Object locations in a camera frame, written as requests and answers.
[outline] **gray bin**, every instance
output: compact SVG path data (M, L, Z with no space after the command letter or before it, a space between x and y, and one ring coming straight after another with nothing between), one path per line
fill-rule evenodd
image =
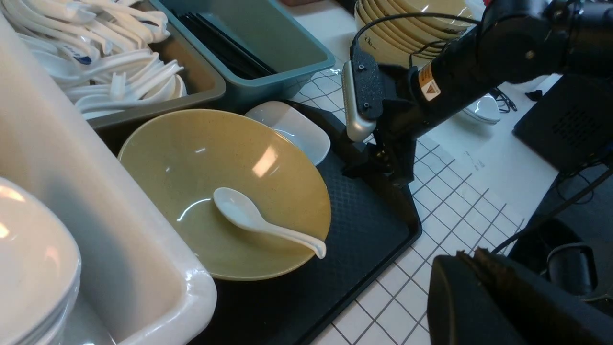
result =
M313 74L331 68L335 57L305 30L276 0L150 0L164 12L226 80L218 107L243 112L260 103L288 99ZM248 80L236 76L171 12L198 13L258 56L277 74Z
M154 10L147 3L139 4L138 8ZM188 96L88 120L98 135L108 142L119 142L113 138L127 138L140 125L162 114L182 109L212 107L211 102L226 92L226 83L215 68L172 25L168 25L167 29L170 31L170 37L161 43L151 44L150 47L159 53L162 61L177 60L179 65L185 67L179 75L185 82ZM117 153L122 143L121 141L118 144L119 147L110 147L111 151Z

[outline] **stack of yellow bowls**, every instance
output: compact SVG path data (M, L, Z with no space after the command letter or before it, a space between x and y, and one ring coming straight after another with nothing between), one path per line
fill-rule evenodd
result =
M464 0L358 0L355 8L357 28L377 18L402 13L436 12L472 18ZM423 66L434 59L441 44L426 48L436 41L459 37L470 24L443 18L414 17L384 21L366 30L360 37L360 47L380 63L409 67L409 54L413 65Z

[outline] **spoon handle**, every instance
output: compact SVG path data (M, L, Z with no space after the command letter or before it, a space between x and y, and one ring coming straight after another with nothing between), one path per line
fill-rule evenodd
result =
M283 228L271 223L267 223L266 227L262 227L261 229L259 229L259 231L302 244L303 246L308 247L313 252L315 252L318 258L324 258L326 256L326 244L324 243L324 241L321 241L318 238L299 233L298 231Z

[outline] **black tray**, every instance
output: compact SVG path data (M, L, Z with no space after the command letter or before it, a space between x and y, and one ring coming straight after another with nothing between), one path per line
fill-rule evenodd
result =
M215 280L215 314L192 345L310 344L421 235L408 186L394 188L384 176L343 177L344 161L355 159L364 145L342 140L344 125L332 113L290 104L323 128L332 141L328 157L318 165L332 203L327 256L266 281ZM108 131L99 135L116 153L121 146L118 141L123 142L130 132L118 128L120 137Z

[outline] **black speaker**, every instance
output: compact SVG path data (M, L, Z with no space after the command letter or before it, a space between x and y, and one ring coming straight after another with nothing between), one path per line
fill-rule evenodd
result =
M613 87L607 79L563 76L515 125L513 133L561 173L608 152Z

